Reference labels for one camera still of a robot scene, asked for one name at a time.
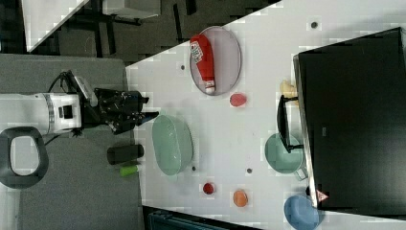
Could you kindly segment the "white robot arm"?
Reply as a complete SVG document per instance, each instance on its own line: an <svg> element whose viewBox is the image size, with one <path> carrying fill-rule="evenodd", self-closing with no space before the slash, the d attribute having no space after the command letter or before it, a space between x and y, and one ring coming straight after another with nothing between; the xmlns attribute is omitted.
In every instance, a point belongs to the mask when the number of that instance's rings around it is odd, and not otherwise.
<svg viewBox="0 0 406 230"><path fill-rule="evenodd" d="M37 93L1 96L1 183L12 189L27 189L38 183L49 167L43 137L50 134L80 132L85 128L107 125L117 135L130 131L159 113L144 112L148 98L137 91L96 88L83 92ZM17 140L34 141L38 166L29 174L13 167L11 154Z"/></svg>

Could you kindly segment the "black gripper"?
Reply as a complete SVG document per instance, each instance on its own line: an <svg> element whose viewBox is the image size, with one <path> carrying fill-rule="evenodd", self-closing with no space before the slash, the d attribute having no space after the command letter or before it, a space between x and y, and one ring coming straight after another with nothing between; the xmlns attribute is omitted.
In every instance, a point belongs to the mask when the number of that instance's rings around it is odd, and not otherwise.
<svg viewBox="0 0 406 230"><path fill-rule="evenodd" d="M96 88L98 104L92 107L86 103L82 108L82 127L109 126L114 135L132 130L155 119L158 111L143 112L143 105L149 97L139 91L118 91Z"/></svg>

